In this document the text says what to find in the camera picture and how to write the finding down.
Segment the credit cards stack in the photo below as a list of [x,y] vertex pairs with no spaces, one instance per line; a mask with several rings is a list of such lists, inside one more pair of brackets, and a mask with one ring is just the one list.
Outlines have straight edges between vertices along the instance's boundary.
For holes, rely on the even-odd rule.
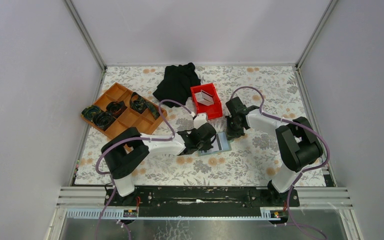
[[196,102],[201,105],[211,106],[215,103],[213,96],[204,90],[196,92],[194,96],[195,96]]

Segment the grey-green card holder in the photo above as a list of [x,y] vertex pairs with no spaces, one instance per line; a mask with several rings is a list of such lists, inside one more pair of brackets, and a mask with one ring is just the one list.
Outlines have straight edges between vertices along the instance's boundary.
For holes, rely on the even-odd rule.
[[211,141],[211,148],[209,150],[199,150],[199,156],[207,156],[232,150],[231,142],[227,138],[226,132],[218,132]]

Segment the wooden divided organizer tray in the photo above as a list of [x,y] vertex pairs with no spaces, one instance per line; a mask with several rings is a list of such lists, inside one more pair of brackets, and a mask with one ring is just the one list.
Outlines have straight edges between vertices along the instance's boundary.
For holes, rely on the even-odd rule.
[[97,128],[93,121],[88,121],[82,116],[81,118],[109,139],[117,137],[130,127],[137,128],[140,133],[151,135],[163,122],[162,116],[166,117],[167,112],[162,109],[158,119],[154,119],[148,109],[144,113],[136,112],[130,108],[133,92],[119,83],[114,83],[92,104],[100,107],[102,112],[108,112],[116,118],[107,130],[103,131]]

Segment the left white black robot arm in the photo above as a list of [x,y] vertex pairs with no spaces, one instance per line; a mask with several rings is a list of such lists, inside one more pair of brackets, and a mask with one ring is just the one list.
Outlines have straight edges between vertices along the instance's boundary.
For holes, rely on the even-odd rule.
[[135,200],[132,173],[151,155],[191,155],[210,150],[217,132],[210,123],[178,131],[174,135],[149,135],[129,127],[101,148],[109,173],[114,180],[116,199],[124,206]]

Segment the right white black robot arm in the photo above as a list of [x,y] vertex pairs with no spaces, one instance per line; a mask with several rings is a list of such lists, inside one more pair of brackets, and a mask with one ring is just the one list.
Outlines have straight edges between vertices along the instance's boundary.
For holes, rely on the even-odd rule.
[[312,165],[323,155],[323,147],[314,133],[309,121],[299,117],[292,121],[262,112],[258,106],[245,106],[239,97],[225,104],[227,138],[233,140],[253,129],[274,136],[282,160],[280,171],[269,181],[267,201],[273,206],[281,205],[286,192],[293,185],[302,170]]

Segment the red plastic bin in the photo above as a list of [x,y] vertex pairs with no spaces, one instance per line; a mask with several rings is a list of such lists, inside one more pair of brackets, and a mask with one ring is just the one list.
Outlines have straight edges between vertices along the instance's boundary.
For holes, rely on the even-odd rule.
[[223,116],[222,103],[213,83],[192,86],[190,91],[198,114],[205,113],[209,120]]

